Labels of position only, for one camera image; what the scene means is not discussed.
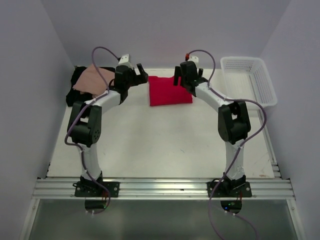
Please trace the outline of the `red t shirt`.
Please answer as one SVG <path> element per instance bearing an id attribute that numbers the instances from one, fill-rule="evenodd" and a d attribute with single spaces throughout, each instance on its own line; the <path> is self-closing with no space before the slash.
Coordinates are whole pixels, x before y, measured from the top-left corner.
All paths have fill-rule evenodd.
<path id="1" fill-rule="evenodd" d="M 151 107 L 193 103 L 192 95 L 185 88 L 174 85 L 174 76 L 149 76 L 148 83 Z"/>

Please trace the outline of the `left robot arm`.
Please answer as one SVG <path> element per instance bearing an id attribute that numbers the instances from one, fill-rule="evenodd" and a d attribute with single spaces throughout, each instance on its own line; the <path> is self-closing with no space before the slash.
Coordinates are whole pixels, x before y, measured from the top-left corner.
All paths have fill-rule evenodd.
<path id="1" fill-rule="evenodd" d="M 97 153 L 97 142 L 102 133 L 102 116 L 121 105 L 131 87 L 148 82 L 149 76 L 142 64 L 137 64 L 137 69 L 139 74 L 125 64 L 117 66 L 113 84 L 103 94 L 88 102 L 77 101 L 72 106 L 64 141 L 66 145 L 78 148 L 82 166 L 80 183 L 86 186 L 92 196 L 99 196 L 104 190 Z"/>

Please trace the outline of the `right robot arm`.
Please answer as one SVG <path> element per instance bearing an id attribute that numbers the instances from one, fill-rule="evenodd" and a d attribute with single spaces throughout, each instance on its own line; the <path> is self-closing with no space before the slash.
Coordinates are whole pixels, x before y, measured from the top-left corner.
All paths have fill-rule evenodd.
<path id="1" fill-rule="evenodd" d="M 247 105 L 244 101 L 228 101 L 227 96 L 209 86 L 193 61 L 184 61 L 174 69 L 173 85 L 180 85 L 201 99 L 218 114 L 217 130 L 225 142 L 226 168 L 222 180 L 212 188 L 235 196 L 246 183 L 244 143 L 251 131 Z"/>

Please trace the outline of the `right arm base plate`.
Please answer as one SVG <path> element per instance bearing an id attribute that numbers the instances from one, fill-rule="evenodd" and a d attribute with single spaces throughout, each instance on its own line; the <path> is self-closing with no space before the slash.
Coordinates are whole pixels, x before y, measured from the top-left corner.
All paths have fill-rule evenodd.
<path id="1" fill-rule="evenodd" d="M 250 198 L 253 196 L 251 185 L 245 178 L 230 180 L 228 178 L 219 182 L 218 178 L 206 183 L 207 194 L 210 197 L 213 192 L 213 198 Z"/>

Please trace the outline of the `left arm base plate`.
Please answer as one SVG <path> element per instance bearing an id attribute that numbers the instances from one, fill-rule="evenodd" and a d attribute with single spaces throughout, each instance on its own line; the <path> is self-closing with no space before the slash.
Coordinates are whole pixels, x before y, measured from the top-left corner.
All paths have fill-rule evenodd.
<path id="1" fill-rule="evenodd" d="M 92 180 L 81 178 L 80 181 L 73 183 L 72 186 L 75 188 L 74 196 L 81 198 L 104 196 L 117 198 L 119 196 L 120 183 L 118 181 L 103 181 L 102 178 L 99 178 L 96 182 L 99 184 Z"/>

